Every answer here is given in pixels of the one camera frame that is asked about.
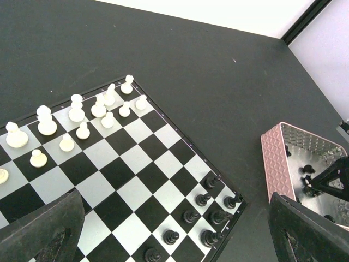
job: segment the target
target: black square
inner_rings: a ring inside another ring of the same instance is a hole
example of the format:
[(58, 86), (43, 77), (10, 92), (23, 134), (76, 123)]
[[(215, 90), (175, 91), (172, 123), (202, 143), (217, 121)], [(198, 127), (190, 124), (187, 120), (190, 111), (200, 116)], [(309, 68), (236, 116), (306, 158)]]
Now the black square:
[(143, 203), (135, 213), (150, 232), (153, 232), (169, 215), (154, 196)]
[(207, 178), (212, 178), (215, 177), (215, 174), (210, 171), (201, 181), (200, 184), (207, 190), (207, 192), (213, 197), (216, 198), (220, 192), (223, 190), (224, 188), (224, 184), (222, 182), (217, 182), (216, 185), (214, 186), (214, 188), (209, 188), (206, 185), (206, 179)]
[(194, 151), (182, 139), (175, 143), (170, 151), (183, 165), (195, 155)]
[(50, 171), (52, 168), (56, 167), (56, 162), (52, 157), (47, 153), (47, 151), (42, 147), (38, 147), (43, 154), (47, 156), (47, 163), (41, 168), (35, 168), (30, 163), (30, 158), (32, 157), (32, 152), (28, 152), (23, 156), (20, 156), (14, 160), (17, 167), (21, 170), (26, 179), (31, 182), (35, 178), (43, 175), (44, 173)]
[(198, 262), (201, 261), (204, 256), (205, 254), (188, 236), (185, 237), (172, 254), (175, 261), (185, 262)]
[(90, 122), (87, 122), (87, 128), (90, 132), (89, 137), (87, 139), (77, 138), (76, 130), (78, 129), (78, 127), (69, 132), (69, 135), (74, 139), (74, 141), (77, 143), (78, 146), (80, 146), (82, 150), (89, 148), (90, 146), (96, 144), (97, 142), (103, 139), (103, 137), (100, 135), (97, 129), (95, 129)]
[(159, 260), (159, 262), (165, 262), (170, 255), (167, 253), (167, 251), (162, 247), (162, 245), (157, 241), (157, 239), (151, 235), (150, 237), (148, 237), (148, 239), (139, 247), (139, 249), (137, 249), (137, 251), (132, 255), (132, 258), (136, 261), (136, 262), (144, 262), (145, 259), (145, 253), (148, 249), (150, 248), (155, 248), (157, 251), (160, 252), (161, 254), (161, 259)]
[(143, 120), (143, 122), (154, 133), (167, 124), (165, 120), (155, 110), (152, 110), (148, 114), (142, 116), (141, 120)]
[(119, 154), (119, 156), (137, 145), (137, 143), (123, 128), (111, 134), (105, 140)]
[(59, 167), (75, 186), (98, 171), (84, 152), (73, 156)]
[(110, 234), (105, 240), (96, 246), (89, 255), (87, 255), (87, 259), (90, 262), (125, 262), (129, 257), (130, 255), (122, 247), (119, 241), (117, 241), (113, 234)]
[(186, 168), (181, 168), (171, 177), (171, 181), (185, 196), (188, 195), (197, 185), (196, 179), (193, 178)]
[(132, 214), (130, 207), (116, 192), (108, 196), (94, 210), (110, 231), (116, 229)]
[(225, 224), (227, 223), (227, 221), (222, 222), (219, 225), (214, 224), (211, 221), (211, 214), (212, 212), (216, 211), (216, 210), (220, 210), (223, 211), (223, 209), (218, 205), (218, 203), (216, 201), (213, 201), (213, 203), (211, 204), (211, 206), (206, 210), (206, 212), (203, 214), (203, 217), (207, 220), (207, 222), (214, 228), (214, 230), (216, 230), (217, 232), (221, 232), (223, 227), (225, 226)]
[(142, 169), (137, 176), (152, 194), (169, 180), (154, 162)]
[(187, 223), (183, 219), (183, 214), (185, 211), (190, 210), (196, 210), (191, 203), (187, 199), (184, 199), (175, 210), (172, 211), (171, 216), (177, 221), (177, 223), (184, 229), (185, 232), (189, 233), (189, 231), (193, 228), (193, 226), (196, 224), (196, 222), (200, 219), (200, 215), (192, 223)]
[(52, 141), (53, 139), (65, 134), (67, 132), (54, 116), (52, 116), (52, 120), (54, 120), (55, 123), (57, 124), (57, 131), (52, 135), (42, 135), (38, 131), (39, 121), (36, 121), (36, 122), (28, 125), (28, 128), (32, 131), (32, 133), (35, 135), (35, 137), (39, 140), (39, 142), (42, 145), (47, 143), (47, 142)]
[(44, 205), (34, 188), (26, 184), (0, 200), (0, 211), (12, 223)]
[(167, 151), (164, 144), (154, 134), (140, 142), (139, 146), (146, 152), (152, 161), (155, 161)]

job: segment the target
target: black metal frame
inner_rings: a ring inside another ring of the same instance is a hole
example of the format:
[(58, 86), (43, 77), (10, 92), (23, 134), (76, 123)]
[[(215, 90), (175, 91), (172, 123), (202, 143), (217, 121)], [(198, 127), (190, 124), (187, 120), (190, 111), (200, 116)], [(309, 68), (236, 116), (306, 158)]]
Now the black metal frame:
[(292, 41), (314, 20), (315, 17), (331, 2), (332, 0), (315, 0), (303, 15), (294, 23), (294, 25), (281, 38), (286, 45)]

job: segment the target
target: white chess piece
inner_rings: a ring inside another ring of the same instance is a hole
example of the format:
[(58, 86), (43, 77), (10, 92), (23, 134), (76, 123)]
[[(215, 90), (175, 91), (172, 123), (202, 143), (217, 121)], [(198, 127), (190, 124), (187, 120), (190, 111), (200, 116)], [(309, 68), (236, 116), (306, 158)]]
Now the white chess piece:
[(75, 146), (74, 141), (71, 139), (70, 135), (65, 134), (62, 137), (62, 141), (59, 143), (59, 147), (64, 151), (64, 152), (70, 152), (73, 150)]
[(124, 94), (130, 94), (133, 90), (131, 85), (133, 83), (133, 76), (127, 75), (125, 81), (126, 82), (121, 85), (121, 92)]
[(35, 168), (41, 168), (47, 163), (47, 156), (45, 156), (39, 149), (32, 151), (30, 163)]
[(147, 96), (145, 94), (141, 95), (135, 105), (138, 110), (144, 110), (147, 107)]
[(19, 148), (28, 143), (28, 135), (20, 131), (16, 123), (8, 122), (6, 125), (8, 135), (6, 137), (6, 143), (13, 148)]
[(0, 168), (0, 184), (3, 184), (9, 178), (9, 173), (7, 170)]
[(79, 139), (87, 139), (89, 137), (89, 130), (87, 127), (87, 123), (82, 122), (80, 127), (76, 130), (76, 136)]
[(126, 101), (124, 102), (124, 105), (119, 108), (119, 115), (123, 117), (129, 116), (131, 113), (130, 111), (130, 102)]
[(96, 104), (91, 107), (91, 113), (95, 117), (103, 117), (107, 113), (104, 106), (104, 97), (102, 94), (96, 96)]
[(52, 135), (57, 131), (57, 124), (52, 120), (51, 109), (41, 105), (37, 109), (39, 124), (38, 130), (42, 135)]
[(111, 83), (110, 86), (108, 87), (107, 92), (104, 95), (104, 104), (106, 106), (111, 106), (115, 103), (115, 97), (114, 97), (114, 89), (115, 89), (115, 84)]
[(71, 96), (71, 109), (69, 110), (69, 118), (73, 122), (81, 122), (85, 117), (85, 112), (82, 110), (82, 96), (73, 94)]
[(108, 112), (105, 117), (102, 118), (101, 123), (105, 128), (111, 128), (114, 126), (114, 114), (112, 112)]

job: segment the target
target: white square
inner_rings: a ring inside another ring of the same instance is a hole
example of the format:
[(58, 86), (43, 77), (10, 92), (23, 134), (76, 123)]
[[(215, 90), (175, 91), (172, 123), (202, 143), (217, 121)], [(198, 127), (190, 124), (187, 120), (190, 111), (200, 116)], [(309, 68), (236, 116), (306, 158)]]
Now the white square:
[(125, 126), (124, 129), (133, 138), (133, 140), (137, 142), (137, 144), (153, 134), (153, 132), (140, 118)]
[(161, 127), (154, 134), (167, 148), (170, 148), (181, 139), (180, 135), (169, 124)]
[(201, 234), (205, 231), (205, 230), (210, 230), (212, 232), (216, 232), (211, 225), (206, 221), (206, 219), (204, 219), (203, 217), (201, 217), (195, 224), (195, 226), (189, 231), (188, 236), (191, 238), (191, 240), (193, 240), (193, 242), (197, 245), (197, 247), (199, 249), (201, 249), (201, 251), (207, 255), (208, 252), (210, 252), (211, 248), (210, 247), (205, 247), (202, 242), (201, 242)]
[(208, 165), (198, 156), (195, 155), (189, 162), (184, 166), (191, 175), (200, 182), (211, 169)]
[(83, 152), (99, 170), (119, 157), (118, 153), (105, 139), (100, 140)]
[(129, 255), (133, 255), (151, 235), (151, 232), (138, 216), (133, 213), (113, 231), (113, 235)]
[(186, 199), (196, 208), (196, 210), (201, 215), (203, 215), (214, 200), (213, 198), (211, 198), (207, 201), (207, 204), (205, 206), (199, 206), (197, 203), (195, 203), (195, 199), (200, 194), (205, 195), (207, 194), (207, 191), (202, 185), (197, 184), (196, 187), (194, 187), (194, 189), (186, 196)]
[(152, 196), (151, 192), (138, 177), (132, 178), (117, 193), (129, 205), (132, 211), (136, 211)]
[(139, 145), (135, 145), (129, 151), (123, 153), (120, 157), (134, 174), (137, 174), (152, 162), (151, 158)]
[(166, 151), (161, 157), (155, 160), (154, 163), (169, 179), (183, 167), (181, 162), (171, 151)]
[(31, 185), (45, 204), (56, 200), (74, 188), (74, 185), (58, 166), (34, 179)]
[(115, 191), (99, 171), (78, 184), (76, 189), (79, 190), (80, 194), (92, 208)]
[[(164, 233), (169, 229), (179, 233), (179, 239), (173, 245), (168, 245), (164, 241)], [(176, 220), (172, 216), (168, 216), (156, 230), (153, 232), (155, 238), (159, 241), (159, 243), (163, 246), (164, 249), (168, 252), (168, 254), (172, 255), (172, 253), (176, 250), (179, 244), (186, 237), (186, 232), (183, 228), (176, 222)]]
[(93, 210), (85, 216), (85, 221), (83, 223), (77, 246), (84, 255), (88, 255), (107, 236), (109, 236), (110, 233), (109, 228)]
[(168, 180), (154, 194), (155, 198), (162, 204), (168, 213), (171, 213), (183, 201), (184, 195), (177, 187)]
[(7, 170), (9, 173), (9, 178), (7, 181), (0, 184), (0, 199), (11, 194), (12, 192), (15, 192), (17, 189), (28, 183), (26, 177), (22, 174), (13, 161), (7, 162), (6, 164), (0, 166), (0, 168)]

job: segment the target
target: chessboard border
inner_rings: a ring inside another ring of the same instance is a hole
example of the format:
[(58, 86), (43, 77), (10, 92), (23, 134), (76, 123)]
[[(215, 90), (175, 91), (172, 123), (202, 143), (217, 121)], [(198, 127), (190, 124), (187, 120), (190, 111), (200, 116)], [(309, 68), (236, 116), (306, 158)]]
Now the chessboard border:
[[(108, 85), (110, 85), (111, 83), (118, 83), (118, 85), (120, 85), (122, 83), (123, 80), (125, 80), (125, 77), (121, 77), (121, 78), (116, 78), (114, 80), (108, 81), (106, 83), (103, 83), (97, 87), (91, 88), (85, 92), (81, 92), (80, 95), (83, 96), (83, 99), (89, 99), (101, 92), (106, 91), (106, 88)], [(152, 105), (152, 107), (156, 110), (156, 112), (159, 114), (160, 117), (162, 117), (183, 139), (183, 141), (185, 143), (188, 144), (188, 146), (200, 157), (202, 158), (205, 163), (212, 169), (212, 171), (217, 175), (217, 174), (221, 174), (222, 177), (224, 178), (224, 184), (230, 189), (232, 190), (234, 193), (236, 193), (237, 191), (235, 191), (235, 186), (234, 184), (222, 173), (220, 172), (207, 158), (206, 156), (198, 149), (198, 147), (195, 145), (195, 143), (193, 143), (192, 139), (190, 138), (190, 136), (186, 135), (185, 133), (183, 133), (173, 122), (172, 120), (159, 108), (159, 106), (156, 104), (156, 102), (154, 102), (154, 100), (152, 99), (151, 96), (149, 96), (144, 89), (141, 87), (141, 85), (139, 85), (139, 83), (134, 80), (133, 82), (133, 87), (136, 89), (136, 91), (138, 91), (138, 93), (140, 94), (145, 94), (148, 97), (148, 101), (150, 99), (150, 103)], [(48, 107), (51, 109), (51, 113), (55, 113), (59, 110), (62, 110), (66, 107), (70, 106), (70, 98), (68, 99), (64, 99), (59, 101), (58, 103), (55, 103), (53, 105), (49, 105)], [(37, 120), (37, 116), (36, 116), (36, 111), (26, 114), (24, 116), (18, 117), (16, 119), (13, 120), (13, 122), (17, 123), (19, 127), (23, 127), (25, 125), (28, 125), (32, 122), (35, 122)], [(0, 135), (5, 134), (6, 131), (6, 123), (3, 123), (0, 125)], [(226, 235), (226, 237), (224, 238), (224, 240), (222, 241), (222, 243), (219, 245), (219, 247), (215, 250), (210, 251), (204, 258), (203, 262), (206, 261), (210, 261), (210, 262), (216, 262), (218, 260), (218, 257), (220, 257), (220, 255), (222, 254), (224, 248), (226, 247), (226, 245), (228, 244), (229, 240), (231, 239), (232, 235), (233, 235), (233, 227), (235, 226), (235, 224), (237, 223), (238, 219), (240, 218), (240, 216), (242, 215), (243, 211), (245, 210), (245, 208), (248, 205), (248, 201), (243, 198), (243, 201), (241, 202), (241, 204), (239, 205), (239, 208), (237, 208), (234, 217), (232, 220), (229, 221), (229, 223), (227, 223), (227, 225), (225, 225), (225, 227), (227, 227), (229, 225), (229, 229), (228, 229), (228, 234)]]

